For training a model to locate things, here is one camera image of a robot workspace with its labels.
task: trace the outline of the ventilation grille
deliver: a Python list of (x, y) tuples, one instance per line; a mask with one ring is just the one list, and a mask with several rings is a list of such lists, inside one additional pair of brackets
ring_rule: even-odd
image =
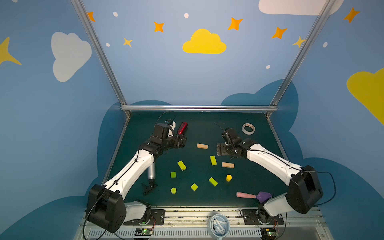
[[(101, 228), (92, 228), (88, 239), (95, 240), (104, 232)], [(121, 238), (132, 239), (134, 236), (134, 231), (130, 230), (118, 230), (116, 234)], [(241, 227), (241, 228), (231, 228), (227, 238), (250, 238), (250, 237), (261, 237), (260, 228), (255, 227)], [(155, 228), (151, 238), (207, 238), (210, 237), (206, 228)], [(100, 238), (100, 240), (118, 240), (119, 238), (110, 232), (105, 232), (105, 234)]]

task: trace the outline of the yellow cloud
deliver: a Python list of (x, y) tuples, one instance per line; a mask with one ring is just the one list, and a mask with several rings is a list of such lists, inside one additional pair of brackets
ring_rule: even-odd
[(376, 73), (358, 72), (347, 81), (347, 88), (384, 124), (384, 68)]
[(220, 36), (207, 29), (199, 29), (193, 33), (191, 40), (183, 45), (186, 53), (223, 53), (227, 46), (221, 42)]

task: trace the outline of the yellow-green rectangular block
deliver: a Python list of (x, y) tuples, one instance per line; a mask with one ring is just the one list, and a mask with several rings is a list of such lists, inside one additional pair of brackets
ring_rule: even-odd
[(196, 191), (196, 189), (198, 188), (198, 186), (197, 186), (196, 184), (193, 184), (193, 185), (191, 186), (191, 188), (192, 188), (193, 191)]
[(210, 156), (210, 158), (211, 158), (212, 166), (213, 166), (213, 165), (217, 165), (215, 156)]
[(187, 167), (184, 165), (183, 161), (178, 161), (177, 164), (181, 168), (181, 171), (184, 171), (185, 169), (187, 169)]
[(213, 179), (212, 177), (209, 179), (209, 182), (212, 183), (213, 186), (216, 187), (217, 183), (215, 179)]

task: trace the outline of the white cloud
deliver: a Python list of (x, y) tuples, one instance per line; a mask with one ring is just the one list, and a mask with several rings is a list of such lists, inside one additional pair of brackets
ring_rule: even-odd
[[(336, 0), (331, 14), (336, 12), (344, 0)], [(326, 0), (260, 0), (259, 9), (266, 14), (319, 15)]]
[(52, 35), (51, 47), (56, 60), (53, 74), (60, 82), (68, 81), (91, 57), (92, 48), (74, 33), (56, 32)]

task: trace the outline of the round blue container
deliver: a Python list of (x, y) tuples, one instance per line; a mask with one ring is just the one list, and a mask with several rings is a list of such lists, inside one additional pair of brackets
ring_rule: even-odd
[(229, 233), (229, 221), (223, 214), (215, 214), (208, 220), (208, 233), (217, 240), (222, 240)]

